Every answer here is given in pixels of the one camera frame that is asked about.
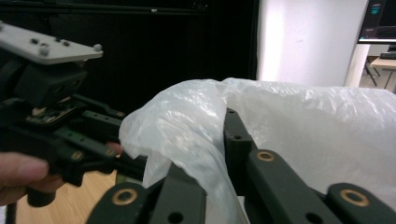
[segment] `wooden floor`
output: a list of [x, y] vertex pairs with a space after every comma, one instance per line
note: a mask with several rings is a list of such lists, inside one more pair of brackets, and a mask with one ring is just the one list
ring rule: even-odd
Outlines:
[[102, 175], [88, 173], [82, 187], [66, 184], [58, 189], [55, 201], [42, 208], [29, 206], [26, 199], [18, 202], [17, 224], [81, 224], [103, 194], [114, 186], [115, 173]]

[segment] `black curtain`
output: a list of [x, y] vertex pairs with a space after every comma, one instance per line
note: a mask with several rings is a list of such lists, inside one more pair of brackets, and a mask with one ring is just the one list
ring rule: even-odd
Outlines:
[[[207, 6], [203, 15], [183, 16], [0, 12], [0, 20], [13, 25], [88, 46], [101, 44], [104, 57], [86, 62], [89, 75], [78, 93], [115, 109], [130, 113], [158, 92], [184, 80], [255, 79], [258, 0], [57, 3], [189, 9]], [[0, 53], [0, 63], [4, 63], [9, 54]]]

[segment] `plastic bag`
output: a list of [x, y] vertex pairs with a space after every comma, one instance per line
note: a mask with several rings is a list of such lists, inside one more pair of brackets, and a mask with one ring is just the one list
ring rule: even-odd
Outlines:
[[245, 223], [221, 155], [226, 107], [259, 148], [279, 153], [311, 188], [325, 193], [333, 183], [353, 183], [396, 209], [396, 96], [384, 90], [235, 78], [179, 83], [121, 125], [129, 155], [149, 155], [144, 185], [163, 178], [173, 161], [227, 223]]

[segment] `finger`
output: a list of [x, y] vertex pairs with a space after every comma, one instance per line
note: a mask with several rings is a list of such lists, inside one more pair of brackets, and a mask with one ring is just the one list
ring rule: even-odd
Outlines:
[[121, 154], [122, 148], [121, 148], [121, 145], [120, 145], [120, 144], [114, 143], [114, 142], [107, 142], [106, 145], [107, 145], [108, 147], [111, 147], [112, 149], [114, 149], [114, 150], [117, 152], [118, 155]]
[[25, 187], [0, 187], [0, 206], [15, 203], [25, 194]]
[[55, 192], [58, 188], [64, 185], [64, 181], [60, 176], [53, 175], [44, 178], [38, 182], [29, 184], [29, 187], [45, 193]]
[[26, 185], [44, 178], [48, 164], [38, 158], [16, 152], [0, 153], [0, 186]]

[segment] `monitor screen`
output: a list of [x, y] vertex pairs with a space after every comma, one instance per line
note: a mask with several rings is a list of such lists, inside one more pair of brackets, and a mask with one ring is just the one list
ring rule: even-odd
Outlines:
[[370, 0], [359, 44], [396, 44], [396, 1]]

